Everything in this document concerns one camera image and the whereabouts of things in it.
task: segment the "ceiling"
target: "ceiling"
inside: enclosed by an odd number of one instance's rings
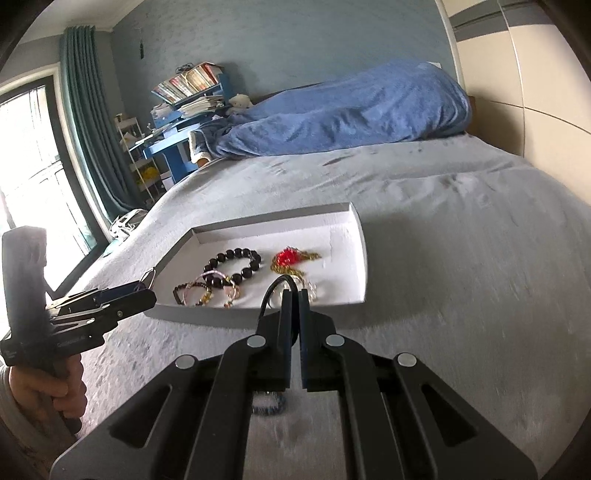
[[[20,43],[60,35],[66,27],[95,25],[111,30],[143,0],[54,0],[35,19]]]

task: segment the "window frame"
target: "window frame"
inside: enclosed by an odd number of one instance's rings
[[[109,245],[109,241],[101,229],[99,222],[97,221],[96,216],[94,215],[86,198],[86,195],[84,194],[84,191],[80,185],[80,180],[76,174],[76,170],[74,169],[72,158],[70,157],[67,149],[64,132],[60,123],[54,76],[49,74],[47,76],[43,76],[41,78],[14,87],[6,93],[0,95],[0,104],[39,87],[45,87],[46,89],[47,109],[49,112],[51,129],[53,131],[53,137],[56,141],[57,152],[60,156],[64,173],[66,174],[66,179],[72,188],[72,193],[74,194],[74,198],[76,199],[80,211],[82,212],[82,215],[84,216],[92,235],[96,239],[96,246],[94,246],[90,252],[74,267],[74,269],[66,276],[66,278],[55,290],[53,290],[46,282],[47,294],[52,300],[56,300],[67,295],[67,293],[72,289],[84,272],[88,270],[88,268],[98,258],[100,258],[106,247]],[[0,203],[2,204],[2,208],[6,213],[9,227],[16,228],[16,224],[14,223],[14,220],[8,211],[4,194],[2,193],[0,193]]]

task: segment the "window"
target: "window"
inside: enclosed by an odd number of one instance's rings
[[[108,244],[67,154],[53,77],[0,96],[0,233],[22,225],[47,230],[47,292],[64,296]],[[4,288],[0,335],[8,330]]]

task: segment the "jewelry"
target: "jewelry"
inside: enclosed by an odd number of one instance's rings
[[[193,287],[205,288],[205,293],[201,296],[201,298],[195,304],[195,306],[201,307],[201,306],[205,305],[207,302],[209,302],[209,300],[212,298],[213,290],[211,287],[208,287],[207,285],[205,285],[205,283],[198,281],[199,278],[203,278],[203,276],[199,275],[195,280],[190,281],[188,283],[181,283],[180,285],[177,285],[174,288],[173,295],[174,295],[174,299],[177,301],[177,304],[179,304],[179,305],[186,305],[187,304],[187,292]],[[182,299],[179,298],[179,296],[178,296],[179,290],[184,290]]]
[[[238,288],[238,284],[234,281],[234,279],[232,277],[227,276],[226,274],[224,274],[223,272],[220,272],[219,270],[210,270],[200,276],[210,277],[210,276],[213,276],[213,274],[219,275],[221,277],[221,278],[214,277],[213,280],[214,281],[219,280],[221,282],[221,285],[223,285],[223,291],[228,296],[228,301],[223,305],[223,307],[225,309],[228,309],[228,308],[232,307],[234,300],[236,300],[237,298],[240,297],[240,289]]]
[[[229,286],[230,282],[224,282],[221,278],[216,278],[213,275],[208,275],[213,269],[215,269],[220,262],[225,262],[226,260],[233,260],[234,258],[250,258],[251,262],[248,264],[248,267],[243,268],[240,273],[234,273],[231,275],[232,280],[236,285],[240,285],[242,280],[246,280],[247,278],[252,277],[252,273],[258,271],[260,265],[262,263],[261,256],[256,252],[256,250],[250,250],[248,248],[235,248],[234,250],[226,250],[226,253],[219,253],[216,255],[215,258],[210,258],[209,263],[203,267],[203,278],[205,279],[205,283],[213,288],[222,288],[223,286]]]
[[[321,258],[320,255],[315,252],[306,252],[294,247],[287,247],[273,257],[271,260],[271,270],[275,273],[279,273],[279,275],[294,275],[298,277],[303,284],[304,272],[291,267],[291,265],[295,265],[305,260],[317,260],[319,258]]]
[[[299,283],[299,288],[300,290],[302,289],[306,289],[308,291],[308,301],[310,303],[312,303],[313,301],[318,299],[318,293],[317,293],[317,287],[315,284],[313,284],[312,282],[306,281],[301,277],[298,277],[297,275],[292,275],[292,278],[295,280],[295,283]],[[286,286],[287,282],[283,282],[280,283],[279,285],[277,285],[275,287],[275,289],[273,290],[273,293],[271,294],[271,297],[269,298],[269,302],[267,302],[267,305],[269,305],[269,307],[271,307],[272,309],[274,308],[281,308],[281,302],[283,300],[283,290],[285,288],[287,288]]]

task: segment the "metal screw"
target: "metal screw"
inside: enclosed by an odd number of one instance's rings
[[[417,364],[417,357],[411,353],[401,353],[398,355],[398,364],[403,367],[414,367]]]
[[[181,355],[174,361],[174,364],[181,370],[187,370],[195,365],[195,359],[191,355]]]
[[[345,339],[340,335],[333,333],[326,337],[326,344],[329,346],[343,346],[345,344]]]
[[[248,338],[246,344],[251,348],[259,348],[264,346],[266,342],[265,337],[261,335],[253,335]]]

